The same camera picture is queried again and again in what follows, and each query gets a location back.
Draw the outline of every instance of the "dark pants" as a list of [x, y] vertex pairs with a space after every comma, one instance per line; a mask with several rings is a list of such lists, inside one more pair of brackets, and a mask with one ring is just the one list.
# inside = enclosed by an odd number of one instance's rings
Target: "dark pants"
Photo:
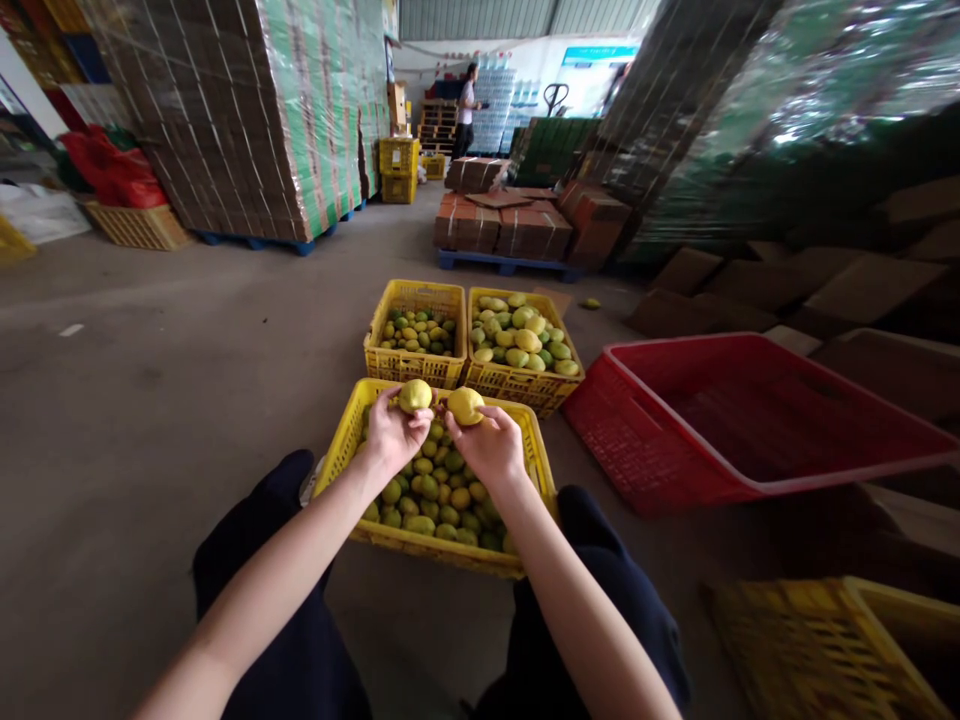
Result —
[[466, 155], [471, 145], [473, 145], [473, 124], [457, 123], [457, 134], [453, 138], [453, 157], [451, 160]]
[[[300, 510], [297, 493], [313, 465], [307, 450], [285, 457], [203, 541], [193, 562], [199, 617], [237, 570]], [[563, 488], [558, 505], [570, 544], [643, 643], [682, 709], [690, 690], [677, 626], [653, 585], [585, 490]], [[243, 676], [224, 718], [371, 717], [360, 676], [323, 601], [329, 577], [330, 568]], [[514, 599], [506, 671], [484, 693], [473, 717], [588, 717], [529, 581], [514, 585]]]

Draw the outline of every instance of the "blue pallet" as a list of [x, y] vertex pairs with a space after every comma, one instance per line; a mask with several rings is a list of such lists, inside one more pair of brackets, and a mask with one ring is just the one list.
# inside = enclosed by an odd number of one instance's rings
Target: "blue pallet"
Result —
[[63, 41], [70, 48], [87, 82], [94, 85], [109, 85], [112, 82], [107, 66], [103, 64], [100, 48], [92, 35], [64, 35]]
[[[336, 227], [336, 225], [332, 225], [326, 232], [323, 233], [323, 235], [332, 235]], [[251, 250], [263, 250], [268, 245], [276, 245], [277, 247], [288, 247], [294, 250], [300, 257], [306, 257], [317, 247], [316, 240], [311, 240], [308, 243], [298, 243], [290, 242], [289, 240], [270, 240], [268, 238], [251, 237], [249, 235], [214, 233], [206, 230], [194, 230], [193, 232], [199, 235], [200, 239], [203, 240], [207, 245], [216, 246], [225, 241], [241, 242], [245, 243]]]
[[548, 262], [546, 260], [524, 260], [523, 258], [508, 258], [502, 255], [486, 255], [484, 253], [465, 253], [457, 250], [438, 250], [440, 256], [440, 269], [453, 270], [456, 262], [482, 262], [492, 265], [498, 265], [497, 272], [500, 275], [509, 277], [513, 275], [518, 267], [532, 267], [539, 270], [559, 270], [560, 282], [574, 283], [584, 275], [586, 270], [573, 268], [561, 262]]

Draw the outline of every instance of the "white shirt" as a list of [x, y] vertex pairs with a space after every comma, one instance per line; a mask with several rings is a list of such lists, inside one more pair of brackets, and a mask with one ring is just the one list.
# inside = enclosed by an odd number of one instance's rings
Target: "white shirt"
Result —
[[[468, 105], [473, 105], [476, 100], [473, 97], [473, 80], [467, 80], [463, 85], [463, 92], [460, 93], [460, 102], [466, 101]], [[457, 120], [459, 123], [464, 125], [473, 125], [473, 109], [472, 108], [460, 108], [460, 119]]]

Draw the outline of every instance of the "forearm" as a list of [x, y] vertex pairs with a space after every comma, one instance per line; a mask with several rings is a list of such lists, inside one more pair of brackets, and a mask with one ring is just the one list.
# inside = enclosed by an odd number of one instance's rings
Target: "forearm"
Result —
[[526, 477], [494, 503], [530, 578], [550, 635], [595, 718], [679, 719], [633, 630], [594, 580]]
[[220, 717], [234, 687], [279, 634], [385, 484], [368, 453], [240, 569], [153, 688], [136, 720]]

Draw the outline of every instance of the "corrugated metal wall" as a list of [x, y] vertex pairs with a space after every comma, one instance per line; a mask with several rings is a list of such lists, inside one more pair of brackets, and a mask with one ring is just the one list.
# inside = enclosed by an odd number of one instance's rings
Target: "corrugated metal wall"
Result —
[[400, 40], [616, 35], [649, 0], [400, 0]]

